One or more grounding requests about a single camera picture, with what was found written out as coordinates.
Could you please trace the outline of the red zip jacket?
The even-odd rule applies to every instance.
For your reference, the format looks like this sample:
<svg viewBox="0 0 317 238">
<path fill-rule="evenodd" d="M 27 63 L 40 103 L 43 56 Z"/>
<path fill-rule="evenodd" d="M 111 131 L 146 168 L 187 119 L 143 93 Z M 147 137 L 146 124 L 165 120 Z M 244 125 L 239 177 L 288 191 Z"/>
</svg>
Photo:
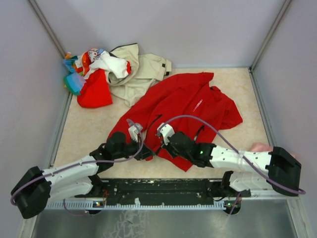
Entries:
<svg viewBox="0 0 317 238">
<path fill-rule="evenodd" d="M 145 144 L 150 149 L 181 170 L 188 171 L 192 167 L 191 162 L 179 156 L 173 158 L 160 148 L 157 128 L 179 115 L 199 117 L 216 130 L 231 129 L 241 124 L 243 119 L 234 101 L 216 86 L 210 86 L 213 76 L 212 72 L 184 73 L 159 82 L 119 119 L 110 134 L 123 132 L 129 142 L 127 120 L 139 123 L 146 131 Z"/>
</svg>

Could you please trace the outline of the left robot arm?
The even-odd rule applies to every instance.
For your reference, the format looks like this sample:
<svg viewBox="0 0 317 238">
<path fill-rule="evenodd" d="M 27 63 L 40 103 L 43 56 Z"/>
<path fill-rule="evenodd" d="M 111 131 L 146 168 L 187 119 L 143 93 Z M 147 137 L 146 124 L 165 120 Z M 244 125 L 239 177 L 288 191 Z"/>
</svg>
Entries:
<svg viewBox="0 0 317 238">
<path fill-rule="evenodd" d="M 99 196 L 103 191 L 103 184 L 97 176 L 99 173 L 115 163 L 144 160 L 154 154 L 142 136 L 126 142 L 126 135 L 116 132 L 78 161 L 45 170 L 31 167 L 12 189 L 10 202 L 19 209 L 24 219 L 29 219 L 59 200 L 78 195 Z"/>
</svg>

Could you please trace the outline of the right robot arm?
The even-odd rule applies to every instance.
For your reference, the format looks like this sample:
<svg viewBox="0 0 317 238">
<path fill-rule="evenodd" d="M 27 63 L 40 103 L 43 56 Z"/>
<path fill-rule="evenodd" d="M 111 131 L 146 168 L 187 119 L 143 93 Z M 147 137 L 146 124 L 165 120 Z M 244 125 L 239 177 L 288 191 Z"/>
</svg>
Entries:
<svg viewBox="0 0 317 238">
<path fill-rule="evenodd" d="M 273 190 L 298 196 L 301 164 L 285 149 L 234 151 L 213 143 L 197 143 L 182 132 L 163 136 L 162 147 L 176 160 L 200 168 L 227 168 L 221 190 L 227 196 L 244 190 Z"/>
</svg>

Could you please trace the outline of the beige jacket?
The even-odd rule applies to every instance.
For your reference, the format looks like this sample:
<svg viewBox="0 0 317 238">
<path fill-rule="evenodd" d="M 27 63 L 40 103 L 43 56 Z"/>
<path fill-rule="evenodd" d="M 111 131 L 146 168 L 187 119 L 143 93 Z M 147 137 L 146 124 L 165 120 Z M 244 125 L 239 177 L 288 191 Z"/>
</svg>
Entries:
<svg viewBox="0 0 317 238">
<path fill-rule="evenodd" d="M 127 77 L 118 79 L 112 73 L 107 75 L 111 94 L 123 99 L 129 107 L 136 104 L 150 87 L 164 80 L 172 71 L 170 60 L 154 54 L 139 54 L 136 43 L 116 47 L 109 53 L 130 62 L 131 73 Z"/>
</svg>

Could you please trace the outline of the red cloth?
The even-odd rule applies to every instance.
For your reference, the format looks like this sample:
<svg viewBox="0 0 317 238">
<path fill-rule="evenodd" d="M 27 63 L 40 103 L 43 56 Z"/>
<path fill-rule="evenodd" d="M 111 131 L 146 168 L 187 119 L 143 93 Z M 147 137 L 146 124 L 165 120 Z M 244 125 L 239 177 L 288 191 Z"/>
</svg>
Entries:
<svg viewBox="0 0 317 238">
<path fill-rule="evenodd" d="M 80 91 L 80 95 L 77 96 L 77 102 L 81 107 L 89 109 L 112 104 L 112 97 L 104 70 L 98 69 L 89 76 Z"/>
</svg>

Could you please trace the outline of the pink cloth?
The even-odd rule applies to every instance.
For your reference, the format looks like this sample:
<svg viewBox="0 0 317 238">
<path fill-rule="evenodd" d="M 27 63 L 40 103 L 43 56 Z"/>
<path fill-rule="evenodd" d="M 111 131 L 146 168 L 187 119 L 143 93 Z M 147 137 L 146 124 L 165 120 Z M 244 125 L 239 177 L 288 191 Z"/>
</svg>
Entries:
<svg viewBox="0 0 317 238">
<path fill-rule="evenodd" d="M 273 146 L 267 145 L 265 143 L 255 142 L 252 144 L 251 148 L 249 149 L 250 152 L 256 153 L 270 153 L 274 149 Z"/>
</svg>

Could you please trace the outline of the colourful striped cloth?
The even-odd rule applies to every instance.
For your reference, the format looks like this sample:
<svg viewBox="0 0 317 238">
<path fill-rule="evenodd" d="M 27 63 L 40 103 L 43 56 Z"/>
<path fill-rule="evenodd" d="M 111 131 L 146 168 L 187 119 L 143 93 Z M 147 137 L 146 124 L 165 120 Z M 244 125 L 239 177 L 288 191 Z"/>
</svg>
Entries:
<svg viewBox="0 0 317 238">
<path fill-rule="evenodd" d="M 63 78 L 64 87 L 69 90 L 73 95 L 81 95 L 81 91 L 86 83 L 82 72 L 83 70 L 77 69 L 75 61 L 78 60 L 77 56 L 72 56 L 71 53 L 67 53 L 62 60 L 64 66 L 66 66 L 69 74 Z"/>
</svg>

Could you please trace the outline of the white printed shirt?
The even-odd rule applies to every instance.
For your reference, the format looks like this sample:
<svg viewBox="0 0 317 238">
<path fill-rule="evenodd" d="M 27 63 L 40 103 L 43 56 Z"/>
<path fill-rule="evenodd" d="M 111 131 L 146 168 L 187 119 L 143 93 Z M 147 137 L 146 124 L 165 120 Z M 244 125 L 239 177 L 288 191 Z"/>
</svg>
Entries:
<svg viewBox="0 0 317 238">
<path fill-rule="evenodd" d="M 130 62 L 117 58 L 103 49 L 91 49 L 77 57 L 73 67 L 75 71 L 84 79 L 88 79 L 91 74 L 101 69 L 113 73 L 117 78 L 125 78 L 131 73 Z"/>
</svg>

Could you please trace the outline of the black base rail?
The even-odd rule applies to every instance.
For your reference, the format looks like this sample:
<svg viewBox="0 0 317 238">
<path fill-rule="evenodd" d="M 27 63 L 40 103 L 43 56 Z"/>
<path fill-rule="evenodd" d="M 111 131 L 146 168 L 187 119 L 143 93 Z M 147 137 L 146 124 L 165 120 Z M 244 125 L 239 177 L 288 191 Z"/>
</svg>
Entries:
<svg viewBox="0 0 317 238">
<path fill-rule="evenodd" d="M 105 199 L 107 205 L 213 205 L 226 197 L 236 198 L 238 192 L 221 179 L 147 179 L 108 178 L 96 182 L 93 189 L 76 198 Z"/>
</svg>

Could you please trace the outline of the aluminium frame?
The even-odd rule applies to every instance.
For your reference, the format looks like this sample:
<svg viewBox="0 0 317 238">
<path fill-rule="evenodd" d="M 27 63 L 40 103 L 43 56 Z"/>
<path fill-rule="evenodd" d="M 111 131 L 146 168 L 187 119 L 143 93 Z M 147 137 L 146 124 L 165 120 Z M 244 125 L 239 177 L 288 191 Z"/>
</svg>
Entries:
<svg viewBox="0 0 317 238">
<path fill-rule="evenodd" d="M 38 216 L 38 238 L 314 238 L 317 235 L 317 3 L 314 0 L 39 0 L 66 52 L 138 44 L 175 73 L 208 69 L 242 124 L 214 142 L 282 147 L 304 195 L 220 193 L 224 169 L 130 160 L 104 172 L 109 206 Z"/>
</svg>

